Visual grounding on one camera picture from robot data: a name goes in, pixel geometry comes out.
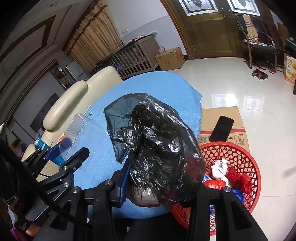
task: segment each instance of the beige towel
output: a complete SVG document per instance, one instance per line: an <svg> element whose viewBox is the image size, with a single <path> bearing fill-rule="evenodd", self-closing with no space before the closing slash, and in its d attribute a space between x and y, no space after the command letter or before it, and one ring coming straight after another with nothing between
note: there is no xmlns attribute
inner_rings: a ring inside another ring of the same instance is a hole
<svg viewBox="0 0 296 241"><path fill-rule="evenodd" d="M253 43L260 44L257 30L256 30L250 16L246 15L246 14L243 14L243 17L244 17L244 21L245 21L246 26L247 26L249 41L253 42Z"/></svg>

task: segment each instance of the clear plastic container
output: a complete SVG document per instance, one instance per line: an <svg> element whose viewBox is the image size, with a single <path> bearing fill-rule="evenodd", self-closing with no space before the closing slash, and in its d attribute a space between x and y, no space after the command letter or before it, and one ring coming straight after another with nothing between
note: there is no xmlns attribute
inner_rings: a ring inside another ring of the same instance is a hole
<svg viewBox="0 0 296 241"><path fill-rule="evenodd" d="M74 155L82 147L89 149L89 157L83 162L80 169L85 171L91 158L98 150L102 139L106 133L103 131L101 126L93 119L77 113L72 119L66 132L63 135L64 138L71 139L71 146L67 147L60 146L60 152L65 161L67 161L72 155Z"/></svg>

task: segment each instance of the smartphone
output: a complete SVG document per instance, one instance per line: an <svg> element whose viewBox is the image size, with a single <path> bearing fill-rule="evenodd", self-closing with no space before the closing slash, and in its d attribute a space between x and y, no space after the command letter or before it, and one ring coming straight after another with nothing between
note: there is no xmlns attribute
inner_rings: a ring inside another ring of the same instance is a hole
<svg viewBox="0 0 296 241"><path fill-rule="evenodd" d="M210 142L215 141L227 141L231 128L233 126L234 120L221 115L218 119L218 122L209 137Z"/></svg>

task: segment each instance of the patterned beige curtain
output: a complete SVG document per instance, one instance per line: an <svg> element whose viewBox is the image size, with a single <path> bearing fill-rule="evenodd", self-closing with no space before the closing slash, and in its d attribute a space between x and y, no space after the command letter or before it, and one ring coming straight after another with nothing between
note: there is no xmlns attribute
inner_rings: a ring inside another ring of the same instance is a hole
<svg viewBox="0 0 296 241"><path fill-rule="evenodd" d="M89 73L107 55L122 47L119 32L104 0L96 0L78 20L63 50Z"/></svg>

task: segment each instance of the black plastic bag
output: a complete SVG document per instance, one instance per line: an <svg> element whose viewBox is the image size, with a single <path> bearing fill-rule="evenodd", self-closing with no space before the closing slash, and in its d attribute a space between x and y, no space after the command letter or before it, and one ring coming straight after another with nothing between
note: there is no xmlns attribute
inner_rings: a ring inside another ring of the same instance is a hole
<svg viewBox="0 0 296 241"><path fill-rule="evenodd" d="M149 187L159 204L195 197L205 163L193 131L172 107L137 93L117 99L104 113L116 160L128 155L135 185Z"/></svg>

